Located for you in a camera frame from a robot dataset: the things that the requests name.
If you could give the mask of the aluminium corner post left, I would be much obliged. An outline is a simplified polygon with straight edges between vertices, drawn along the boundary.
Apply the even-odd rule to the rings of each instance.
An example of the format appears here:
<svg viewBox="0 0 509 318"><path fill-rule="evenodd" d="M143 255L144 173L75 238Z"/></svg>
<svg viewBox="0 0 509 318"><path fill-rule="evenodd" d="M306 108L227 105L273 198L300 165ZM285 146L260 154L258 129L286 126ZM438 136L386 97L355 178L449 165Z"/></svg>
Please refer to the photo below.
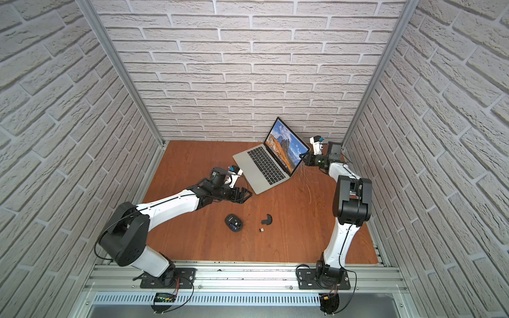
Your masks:
<svg viewBox="0 0 509 318"><path fill-rule="evenodd" d="M143 99L127 70L127 67L125 66L120 57L119 52L115 48L113 41L108 35L107 29L101 22L101 19L97 11L95 10L93 3L89 0L78 0L77 4L80 10L82 11L86 21L89 23L91 30L93 30L93 32L95 33L100 45L102 45L102 48L104 49L114 70L119 76L119 79L122 81L128 94L131 96L136 108L138 109L139 113L141 114L142 118L147 124L149 131L152 133L152 136L154 136L156 143L159 145L160 148L164 148L165 141L162 135L160 134L158 128L156 127L156 124L153 118L151 117L147 109L147 106L144 104Z"/></svg>

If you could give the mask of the silver laptop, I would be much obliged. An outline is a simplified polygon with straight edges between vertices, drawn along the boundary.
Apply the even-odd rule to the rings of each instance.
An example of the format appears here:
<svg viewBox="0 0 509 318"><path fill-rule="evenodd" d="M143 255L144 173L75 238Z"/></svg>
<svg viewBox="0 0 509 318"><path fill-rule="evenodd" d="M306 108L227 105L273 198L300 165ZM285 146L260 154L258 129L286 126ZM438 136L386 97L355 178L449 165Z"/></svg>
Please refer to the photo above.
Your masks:
<svg viewBox="0 0 509 318"><path fill-rule="evenodd" d="M309 145L278 117L263 143L233 155L233 160L258 195L290 180L309 153Z"/></svg>

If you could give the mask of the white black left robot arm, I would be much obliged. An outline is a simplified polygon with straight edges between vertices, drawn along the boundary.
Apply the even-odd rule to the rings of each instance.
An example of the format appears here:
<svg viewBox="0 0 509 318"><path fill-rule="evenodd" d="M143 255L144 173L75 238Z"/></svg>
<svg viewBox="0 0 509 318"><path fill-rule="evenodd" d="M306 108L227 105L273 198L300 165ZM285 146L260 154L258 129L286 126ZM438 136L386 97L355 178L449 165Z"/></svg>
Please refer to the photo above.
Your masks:
<svg viewBox="0 0 509 318"><path fill-rule="evenodd" d="M147 245L148 233L171 219L214 202L245 203L253 192L235 185L241 176L242 171L236 166L228 170L216 167L209 177L173 196L147 204L122 203L102 229L95 246L106 251L108 261L121 267L132 266L143 271L142 277L151 276L169 285L176 278L176 266Z"/></svg>

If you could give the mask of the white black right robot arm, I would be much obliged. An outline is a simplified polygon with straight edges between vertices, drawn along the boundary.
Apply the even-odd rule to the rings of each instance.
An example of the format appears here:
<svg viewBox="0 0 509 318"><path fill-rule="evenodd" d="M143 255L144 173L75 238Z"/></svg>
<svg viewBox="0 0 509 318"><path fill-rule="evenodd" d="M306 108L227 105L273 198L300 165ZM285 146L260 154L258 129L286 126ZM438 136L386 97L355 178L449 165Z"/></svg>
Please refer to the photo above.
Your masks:
<svg viewBox="0 0 509 318"><path fill-rule="evenodd" d="M332 205L334 231L315 268L318 286L328 288L344 281L346 258L353 238L371 218L372 181L358 176L341 160L340 143L328 143L324 154L323 137L313 136L310 142L312 151L300 156L304 164L318 167L337 182Z"/></svg>

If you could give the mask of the black round connector box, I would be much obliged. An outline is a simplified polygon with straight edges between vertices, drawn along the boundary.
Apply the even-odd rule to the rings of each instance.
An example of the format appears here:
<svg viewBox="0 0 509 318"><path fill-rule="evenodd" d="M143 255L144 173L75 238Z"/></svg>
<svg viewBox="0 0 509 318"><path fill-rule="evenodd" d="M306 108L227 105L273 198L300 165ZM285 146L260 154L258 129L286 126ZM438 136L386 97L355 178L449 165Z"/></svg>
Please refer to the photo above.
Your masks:
<svg viewBox="0 0 509 318"><path fill-rule="evenodd" d="M320 294L319 295L320 310L326 315L334 314L340 304L340 298L338 294Z"/></svg>

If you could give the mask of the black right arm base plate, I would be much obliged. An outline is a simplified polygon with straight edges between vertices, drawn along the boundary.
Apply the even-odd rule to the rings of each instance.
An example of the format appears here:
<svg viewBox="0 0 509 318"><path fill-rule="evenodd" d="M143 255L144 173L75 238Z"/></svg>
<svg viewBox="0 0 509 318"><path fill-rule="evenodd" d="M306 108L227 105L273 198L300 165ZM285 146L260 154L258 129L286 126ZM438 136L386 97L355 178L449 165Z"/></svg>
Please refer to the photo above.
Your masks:
<svg viewBox="0 0 509 318"><path fill-rule="evenodd" d="M300 290L350 290L351 284L346 270L326 268L318 271L316 268L298 266L296 269L298 288Z"/></svg>

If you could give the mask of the white perforated vent strip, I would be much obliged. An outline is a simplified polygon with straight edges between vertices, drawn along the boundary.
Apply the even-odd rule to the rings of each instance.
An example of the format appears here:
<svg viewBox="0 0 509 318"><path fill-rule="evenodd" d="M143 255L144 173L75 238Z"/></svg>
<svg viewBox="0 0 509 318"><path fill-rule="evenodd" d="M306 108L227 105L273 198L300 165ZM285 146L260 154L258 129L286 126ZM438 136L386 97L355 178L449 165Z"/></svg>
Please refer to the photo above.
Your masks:
<svg viewBox="0 0 509 318"><path fill-rule="evenodd" d="M318 307L317 293L213 293L198 292L179 294L175 301L162 301L156 292L98 292L94 305L182 305L189 306L301 306Z"/></svg>

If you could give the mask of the aluminium corner post right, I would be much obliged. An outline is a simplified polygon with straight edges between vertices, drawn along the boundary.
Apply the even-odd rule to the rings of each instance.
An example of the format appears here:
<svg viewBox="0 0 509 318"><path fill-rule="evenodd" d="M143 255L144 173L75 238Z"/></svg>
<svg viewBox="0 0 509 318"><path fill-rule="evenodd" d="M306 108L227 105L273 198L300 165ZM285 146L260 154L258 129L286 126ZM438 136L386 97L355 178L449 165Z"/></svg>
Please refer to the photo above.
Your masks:
<svg viewBox="0 0 509 318"><path fill-rule="evenodd" d="M343 137L342 143L343 147L345 147L349 140L351 139L355 127L360 121L361 115L363 114L365 108L367 107L369 98L371 97L371 94L375 91L377 84L382 78L383 73L387 68L390 59L394 54L396 47L398 46L399 41L402 38L419 2L420 2L419 0L409 0L405 2L400 17L396 21L394 30L390 34L387 45L384 48L384 51L376 65L375 71L370 79L370 82L368 83L368 86L363 94L361 102L359 103L359 107L357 108L355 115L353 116L353 119L348 127L345 136Z"/></svg>

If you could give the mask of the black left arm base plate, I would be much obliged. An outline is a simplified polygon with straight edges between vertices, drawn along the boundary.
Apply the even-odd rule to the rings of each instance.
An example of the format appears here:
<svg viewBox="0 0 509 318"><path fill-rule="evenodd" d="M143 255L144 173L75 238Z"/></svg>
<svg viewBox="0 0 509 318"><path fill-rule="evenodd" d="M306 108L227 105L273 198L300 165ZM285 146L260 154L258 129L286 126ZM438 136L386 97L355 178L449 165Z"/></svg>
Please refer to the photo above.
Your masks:
<svg viewBox="0 0 509 318"><path fill-rule="evenodd" d="M141 289L180 289L191 290L196 277L196 268L176 268L168 270L161 277L156 278L143 273L141 276Z"/></svg>

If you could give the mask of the aluminium front rail frame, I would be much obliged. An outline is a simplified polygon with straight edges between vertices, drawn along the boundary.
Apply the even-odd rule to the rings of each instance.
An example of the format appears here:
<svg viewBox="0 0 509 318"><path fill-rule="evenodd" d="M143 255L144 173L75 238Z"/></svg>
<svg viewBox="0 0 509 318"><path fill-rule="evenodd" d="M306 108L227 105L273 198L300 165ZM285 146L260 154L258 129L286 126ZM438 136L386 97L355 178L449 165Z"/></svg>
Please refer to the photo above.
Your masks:
<svg viewBox="0 0 509 318"><path fill-rule="evenodd" d="M363 300L363 295L387 296L394 302L392 308L400 317L417 317L417 309L410 296L409 290L400 270L397 267L383 266L350 266L347 269L350 290L300 290L296 277L298 266L314 268L313 265L298 265L294 263L250 263L250 262L208 262L208 261L178 261L176 268L196 268L196 277L191 290L176 289L141 289L142 271L132 267L117 265L96 265L92 270L78 301L72 310L71 317L86 317L95 306L92 302L98 292L156 292L179 294L189 292L213 293L317 293L338 294L339 309L345 313L345 306L354 308L356 305L371 305ZM175 306L154 306L160 311L164 306L188 309L187 303Z"/></svg>

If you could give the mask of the black wireless mouse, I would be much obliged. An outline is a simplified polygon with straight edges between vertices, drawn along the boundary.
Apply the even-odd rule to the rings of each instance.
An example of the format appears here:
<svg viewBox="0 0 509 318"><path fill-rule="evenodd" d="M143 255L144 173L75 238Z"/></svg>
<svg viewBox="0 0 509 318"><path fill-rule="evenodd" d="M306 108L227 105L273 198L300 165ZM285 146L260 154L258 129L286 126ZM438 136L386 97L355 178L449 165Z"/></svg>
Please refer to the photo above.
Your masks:
<svg viewBox="0 0 509 318"><path fill-rule="evenodd" d="M225 224L234 233L238 233L243 228L243 222L234 214L230 214L225 218Z"/></svg>

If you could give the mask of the aluminium corner post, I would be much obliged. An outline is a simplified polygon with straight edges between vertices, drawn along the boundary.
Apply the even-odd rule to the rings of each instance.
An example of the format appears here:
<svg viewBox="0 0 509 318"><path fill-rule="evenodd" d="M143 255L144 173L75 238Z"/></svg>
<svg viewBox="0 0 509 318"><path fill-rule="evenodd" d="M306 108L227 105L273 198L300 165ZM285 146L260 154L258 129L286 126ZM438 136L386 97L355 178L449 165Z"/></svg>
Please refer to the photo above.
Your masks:
<svg viewBox="0 0 509 318"><path fill-rule="evenodd" d="M419 2L420 2L419 0L409 0L405 2L400 17L396 21L394 30L390 34L387 45L384 48L384 51L376 65L375 71L370 79L370 82L368 83L368 86L363 94L361 102L359 103L359 107L357 108L355 115L353 116L353 119L348 127L345 136L343 137L342 143L343 147L345 147L349 140L351 139L355 127L360 121L361 115L363 114L365 108L367 107L369 98L371 97L371 94L375 91L377 84L382 78L383 73L387 68L390 59L394 54L396 47L398 46L399 41L402 38Z"/></svg>
<svg viewBox="0 0 509 318"><path fill-rule="evenodd" d="M107 29L101 22L101 19L97 11L95 10L93 3L89 0L78 0L77 4L80 10L82 11L86 21L89 23L91 30L93 30L93 32L95 33L100 45L102 45L102 48L104 49L114 70L119 76L119 79L122 81L128 94L131 96L136 108L138 109L139 113L141 114L142 118L147 124L149 131L152 133L152 136L154 136L156 143L159 145L160 148L164 148L165 141L162 135L160 134L158 128L156 127L156 124L153 118L151 117L147 109L147 106L144 104L143 99L127 70L127 67L125 66L120 57L119 52L115 48L113 41L108 35Z"/></svg>

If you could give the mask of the black mouse battery cover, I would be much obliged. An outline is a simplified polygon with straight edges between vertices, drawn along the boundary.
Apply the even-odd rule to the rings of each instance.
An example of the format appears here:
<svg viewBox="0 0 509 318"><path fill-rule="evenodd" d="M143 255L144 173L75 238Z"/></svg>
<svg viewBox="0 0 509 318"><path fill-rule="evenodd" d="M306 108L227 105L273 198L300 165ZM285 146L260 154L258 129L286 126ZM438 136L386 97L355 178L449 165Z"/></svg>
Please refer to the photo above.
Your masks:
<svg viewBox="0 0 509 318"><path fill-rule="evenodd" d="M271 214L266 215L266 219L261 221L262 225L271 225L273 223L273 216Z"/></svg>

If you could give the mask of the small green circuit board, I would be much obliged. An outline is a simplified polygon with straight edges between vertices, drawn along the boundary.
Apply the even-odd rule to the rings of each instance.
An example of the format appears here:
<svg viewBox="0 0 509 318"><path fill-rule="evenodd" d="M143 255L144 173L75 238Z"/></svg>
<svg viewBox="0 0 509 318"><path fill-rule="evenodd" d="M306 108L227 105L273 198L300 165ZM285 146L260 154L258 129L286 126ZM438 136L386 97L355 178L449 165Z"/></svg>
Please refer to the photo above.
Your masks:
<svg viewBox="0 0 509 318"><path fill-rule="evenodd" d="M176 300L175 294L156 293L154 303L174 303L175 300Z"/></svg>

